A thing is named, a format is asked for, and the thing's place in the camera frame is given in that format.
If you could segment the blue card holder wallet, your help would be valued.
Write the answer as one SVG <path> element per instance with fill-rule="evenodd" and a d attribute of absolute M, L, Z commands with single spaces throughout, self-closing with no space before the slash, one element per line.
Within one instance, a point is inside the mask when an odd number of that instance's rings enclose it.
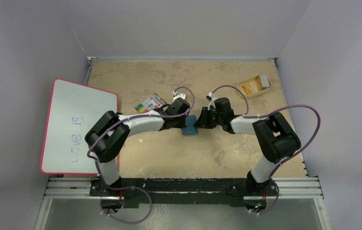
<path fill-rule="evenodd" d="M 191 136 L 198 134 L 198 128 L 194 127 L 197 118 L 195 115 L 188 115 L 185 119 L 185 127 L 182 128 L 183 136 Z"/>

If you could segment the beige oval card tray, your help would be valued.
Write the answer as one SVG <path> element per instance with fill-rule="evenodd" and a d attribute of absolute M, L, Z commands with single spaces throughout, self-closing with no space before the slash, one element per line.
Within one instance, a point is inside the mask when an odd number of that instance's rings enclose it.
<path fill-rule="evenodd" d="M 269 79 L 269 81 L 271 83 L 271 87 L 268 88 L 268 89 L 260 91 L 258 89 L 258 87 L 257 87 L 257 84 L 256 84 L 257 76 L 251 77 L 249 79 L 242 80 L 242 81 L 238 82 L 237 88 L 242 92 L 242 94 L 243 94 L 242 98 L 250 99 L 250 98 L 253 98 L 255 96 L 259 96 L 261 94 L 264 94 L 264 93 L 268 92 L 271 89 L 272 82 Z"/>

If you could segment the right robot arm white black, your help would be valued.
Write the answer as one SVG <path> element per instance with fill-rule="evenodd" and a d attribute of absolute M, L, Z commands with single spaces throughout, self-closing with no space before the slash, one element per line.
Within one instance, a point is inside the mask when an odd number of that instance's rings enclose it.
<path fill-rule="evenodd" d="M 265 118 L 248 118 L 236 115 L 228 98 L 207 96 L 209 106 L 203 107 L 194 127 L 213 129 L 221 126 L 230 134 L 255 135 L 262 157 L 247 174 L 246 187 L 249 193 L 258 195 L 271 181 L 271 175 L 281 160 L 292 156 L 301 142 L 285 117 L 277 112 Z"/>

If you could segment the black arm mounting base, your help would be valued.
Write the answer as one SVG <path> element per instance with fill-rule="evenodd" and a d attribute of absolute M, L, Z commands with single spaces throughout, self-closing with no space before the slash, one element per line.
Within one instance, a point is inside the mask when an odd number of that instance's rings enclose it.
<path fill-rule="evenodd" d="M 277 194 L 270 181 L 263 188 L 248 190 L 246 178 L 120 178 L 105 187 L 99 178 L 91 180 L 90 196 L 117 198 L 116 206 L 138 208 L 140 204 L 229 205 L 265 209 L 267 199 Z"/>

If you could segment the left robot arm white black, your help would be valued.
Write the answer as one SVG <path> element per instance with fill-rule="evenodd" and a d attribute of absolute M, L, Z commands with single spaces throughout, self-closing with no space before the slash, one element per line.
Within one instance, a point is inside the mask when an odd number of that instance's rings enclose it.
<path fill-rule="evenodd" d="M 184 128 L 191 105 L 183 98 L 172 104 L 138 115 L 119 115 L 107 111 L 85 135 L 89 150 L 87 156 L 95 161 L 102 190 L 108 196 L 120 191 L 120 175 L 116 158 L 126 139 L 136 134 Z"/>

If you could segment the pack of coloured markers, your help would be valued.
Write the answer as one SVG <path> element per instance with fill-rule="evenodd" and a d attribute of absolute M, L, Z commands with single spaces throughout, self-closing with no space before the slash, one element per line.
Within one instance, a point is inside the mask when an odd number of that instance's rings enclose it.
<path fill-rule="evenodd" d="M 139 114 L 150 112 L 156 108 L 161 108 L 162 106 L 166 105 L 166 101 L 160 97 L 157 93 L 154 93 L 147 97 L 142 103 L 135 107 L 135 110 Z"/>

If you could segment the whiteboard with pink frame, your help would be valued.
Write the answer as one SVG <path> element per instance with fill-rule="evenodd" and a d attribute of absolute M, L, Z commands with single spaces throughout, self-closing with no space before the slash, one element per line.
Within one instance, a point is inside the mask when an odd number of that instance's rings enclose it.
<path fill-rule="evenodd" d="M 96 174 L 87 157 L 87 132 L 107 111 L 117 111 L 113 92 L 56 79 L 52 85 L 40 161 L 44 174 Z"/>

